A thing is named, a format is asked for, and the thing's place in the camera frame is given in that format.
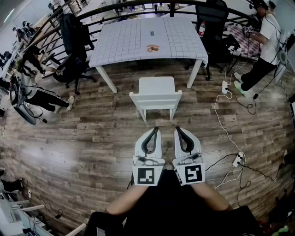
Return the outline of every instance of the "bottle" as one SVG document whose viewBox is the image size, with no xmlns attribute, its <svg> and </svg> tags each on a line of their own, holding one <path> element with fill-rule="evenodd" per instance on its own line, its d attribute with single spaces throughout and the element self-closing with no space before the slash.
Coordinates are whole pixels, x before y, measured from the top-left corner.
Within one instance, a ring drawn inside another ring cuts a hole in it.
<svg viewBox="0 0 295 236">
<path fill-rule="evenodd" d="M 203 23 L 200 25 L 200 29 L 199 29 L 199 36 L 200 36 L 200 38 L 203 37 L 204 32 L 205 32 L 205 28 L 206 28 L 205 21 L 203 21 Z"/>
</svg>

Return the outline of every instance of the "wooden floor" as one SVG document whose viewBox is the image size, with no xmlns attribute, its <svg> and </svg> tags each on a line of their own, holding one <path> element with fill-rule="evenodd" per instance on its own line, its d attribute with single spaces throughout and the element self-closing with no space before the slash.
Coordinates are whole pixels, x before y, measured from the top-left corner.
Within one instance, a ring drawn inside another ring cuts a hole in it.
<svg viewBox="0 0 295 236">
<path fill-rule="evenodd" d="M 227 154 L 237 153 L 214 111 L 224 72 L 221 74 L 211 67 L 212 79 L 208 82 L 201 67 L 192 88 L 188 89 L 186 83 L 191 71 L 184 69 L 187 63 L 186 59 L 167 59 L 105 66 L 118 88 L 117 94 L 113 94 L 100 75 L 92 70 L 88 74 L 96 77 L 98 82 L 81 81 L 81 95 L 75 96 L 73 109 L 60 110 L 58 115 L 45 111 L 43 117 L 48 120 L 47 124 L 38 122 L 31 126 L 10 107 L 0 122 L 5 133 L 0 165 L 7 168 L 3 178 L 26 177 L 27 188 L 33 193 L 32 205 L 42 204 L 38 199 L 43 199 L 54 209 L 61 208 L 63 217 L 49 223 L 62 235 L 87 222 L 92 212 L 103 211 L 109 202 L 125 191 L 132 172 L 135 142 L 154 126 L 160 127 L 163 158 L 167 162 L 175 158 L 173 130 L 176 125 L 199 138 L 206 166 Z M 239 72 L 245 73 L 250 68 L 252 65 L 248 63 Z M 164 110 L 147 112 L 145 124 L 129 97 L 129 92 L 138 91 L 140 77 L 152 76 L 173 76 L 176 91 L 183 92 L 173 123 L 169 122 L 169 111 Z M 233 83 L 230 89 L 236 92 L 241 103 L 247 105 L 253 102 L 254 93 L 270 80 L 271 74 L 244 97 Z M 64 84 L 53 78 L 38 84 L 64 98 L 74 95 L 74 84 L 65 89 Z M 291 71 L 285 73 L 283 84 L 289 97 L 295 93 L 295 78 Z M 294 146 L 292 117 L 281 84 L 272 83 L 259 95 L 256 104 L 256 115 L 249 114 L 235 98 L 219 97 L 216 108 L 230 138 L 245 153 L 246 165 L 274 178 L 284 150 L 291 151 Z M 234 156 L 230 156 L 208 170 L 208 183 L 215 187 L 228 171 L 234 170 L 233 159 Z M 248 205 L 257 219 L 267 220 L 267 214 L 275 206 L 275 198 L 282 196 L 284 189 L 291 190 L 291 171 L 291 166 L 284 167 L 272 182 L 245 169 L 242 186 L 248 180 L 252 184 L 240 192 L 240 204 Z M 238 175 L 239 171 L 234 172 L 227 180 Z M 238 207 L 239 180 L 217 190 L 234 208 Z M 56 215 L 46 209 L 43 212 L 47 218 Z"/>
</svg>

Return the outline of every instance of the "railing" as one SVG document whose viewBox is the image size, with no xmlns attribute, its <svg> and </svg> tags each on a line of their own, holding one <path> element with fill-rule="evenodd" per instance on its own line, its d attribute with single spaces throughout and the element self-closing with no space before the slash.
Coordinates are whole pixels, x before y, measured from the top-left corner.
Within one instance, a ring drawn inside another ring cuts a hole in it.
<svg viewBox="0 0 295 236">
<path fill-rule="evenodd" d="M 41 36 L 39 39 L 35 40 L 35 37 L 30 41 L 31 44 L 29 44 L 29 46 L 27 48 L 29 48 L 30 46 L 32 45 L 38 45 L 40 42 L 42 42 L 42 45 L 41 45 L 41 48 L 45 50 L 46 53 L 50 53 L 52 52 L 53 50 L 63 46 L 63 44 L 61 45 L 58 45 L 55 47 L 55 44 L 56 42 L 61 39 L 61 34 L 60 34 L 60 26 L 57 24 L 55 25 L 54 22 L 57 21 L 58 22 L 58 19 L 54 19 L 52 21 L 53 18 L 55 18 L 59 12 L 61 12 L 63 9 L 63 7 L 65 6 L 68 6 L 68 8 L 71 9 L 71 6 L 70 4 L 72 4 L 73 2 L 76 2 L 76 0 L 69 0 L 67 1 L 65 4 L 62 5 L 61 8 L 59 8 L 42 26 L 41 28 L 37 31 L 37 33 L 40 33 L 42 31 L 42 29 L 45 27 L 45 25 L 48 23 L 48 22 L 52 22 L 51 24 L 51 29 L 49 32 L 47 32 L 49 30 L 46 29 L 45 33 L 43 36 Z M 79 20 L 82 20 L 82 19 L 85 19 L 87 17 L 91 17 L 93 15 L 96 15 L 96 14 L 100 14 L 100 13 L 103 13 L 103 12 L 107 12 L 107 11 L 110 11 L 110 10 L 117 10 L 119 8 L 124 8 L 124 7 L 129 7 L 129 6 L 140 6 L 140 5 L 144 5 L 144 4 L 151 4 L 151 3 L 158 3 L 159 0 L 133 0 L 133 1 L 127 1 L 127 2 L 123 2 L 123 3 L 118 3 L 118 4 L 113 4 L 113 5 L 110 5 L 110 6 L 104 6 L 104 7 L 101 7 L 101 8 L 98 8 L 98 9 L 94 9 L 90 12 L 87 12 L 85 14 L 82 14 L 80 16 L 77 16 L 77 18 Z M 170 10 L 169 11 L 161 11 L 160 13 L 169 13 L 170 14 L 170 17 L 174 17 L 175 14 L 191 14 L 191 15 L 196 15 L 197 13 L 196 12 L 184 12 L 184 11 L 175 11 L 175 3 L 179 3 L 179 1 L 177 0 L 161 0 L 162 3 L 168 3 L 170 4 Z M 182 0 L 181 1 L 182 4 L 189 4 L 189 5 L 198 5 L 198 6 L 207 6 L 206 2 L 199 2 L 199 1 L 194 1 L 194 0 Z M 219 10 L 224 10 L 224 11 L 227 11 L 228 13 L 232 13 L 232 14 L 235 14 L 237 15 L 236 18 L 232 18 L 232 19 L 227 19 L 227 22 L 232 22 L 232 23 L 235 23 L 235 24 L 240 24 L 242 26 L 245 26 L 244 22 L 247 22 L 247 21 L 254 21 L 254 19 L 247 15 L 247 14 L 244 14 L 242 12 L 239 12 L 239 11 L 236 11 L 234 9 L 231 9 L 231 8 L 227 8 L 227 7 L 223 7 L 223 6 L 218 6 L 218 5 L 210 5 L 211 8 L 214 8 L 214 9 L 219 9 Z M 87 24 L 87 26 L 91 26 L 91 25 L 94 25 L 94 24 L 100 24 L 100 23 L 103 23 L 105 21 L 110 21 L 110 20 L 116 20 L 116 19 L 120 19 L 120 18 L 126 18 L 126 17 L 130 17 L 130 16 L 136 16 L 136 15 L 142 15 L 142 14 L 155 14 L 155 13 L 159 13 L 158 11 L 152 11 L 152 12 L 133 12 L 133 13 L 130 13 L 130 14 L 126 14 L 126 15 L 123 15 L 123 16 L 115 16 L 115 17 L 111 17 L 111 18 L 105 18 L 103 20 L 100 20 L 100 21 L 97 21 L 97 22 L 93 22 L 93 23 L 90 23 L 90 24 Z M 211 15 L 211 14 L 201 14 L 203 16 L 211 16 L 211 17 L 215 17 L 215 18 L 219 18 L 218 16 L 214 16 L 214 15 Z M 96 30 L 96 31 L 93 31 L 93 32 L 90 32 L 90 34 L 94 34 L 94 33 L 98 33 L 100 32 L 100 30 Z M 47 40 L 49 39 L 49 37 L 53 35 L 53 37 L 50 39 L 50 42 L 47 42 Z M 53 44 L 53 47 L 50 48 L 49 50 L 48 47 L 50 44 Z"/>
</svg>

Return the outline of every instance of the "grid tablecloth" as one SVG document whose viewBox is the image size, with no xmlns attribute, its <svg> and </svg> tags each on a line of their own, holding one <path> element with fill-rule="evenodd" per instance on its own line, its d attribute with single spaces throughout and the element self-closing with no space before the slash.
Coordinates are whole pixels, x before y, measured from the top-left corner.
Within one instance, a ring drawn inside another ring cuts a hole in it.
<svg viewBox="0 0 295 236">
<path fill-rule="evenodd" d="M 238 54 L 242 54 L 242 57 L 248 58 L 257 58 L 260 56 L 259 52 L 259 43 L 253 39 L 249 39 L 243 35 L 242 30 L 235 25 L 228 25 L 227 26 L 227 33 L 232 34 L 234 38 L 238 41 L 241 48 L 239 48 Z"/>
<path fill-rule="evenodd" d="M 89 66 L 155 58 L 208 63 L 206 50 L 188 18 L 144 18 L 104 25 Z"/>
</svg>

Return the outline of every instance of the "white plug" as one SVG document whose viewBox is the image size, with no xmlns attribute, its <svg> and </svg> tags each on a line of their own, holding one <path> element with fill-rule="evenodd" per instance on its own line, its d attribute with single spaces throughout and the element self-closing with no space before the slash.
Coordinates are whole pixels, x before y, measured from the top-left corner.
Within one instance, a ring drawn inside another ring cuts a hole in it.
<svg viewBox="0 0 295 236">
<path fill-rule="evenodd" d="M 228 86 L 229 84 L 226 82 L 226 81 L 222 81 L 222 90 L 221 90 L 221 92 L 223 93 L 223 94 L 227 94 L 227 86 Z"/>
<path fill-rule="evenodd" d="M 233 167 L 238 167 L 238 162 L 241 163 L 241 158 L 240 157 L 244 157 L 243 153 L 239 152 L 239 154 L 236 156 L 236 158 L 234 159 L 234 161 L 231 163 L 233 165 Z"/>
</svg>

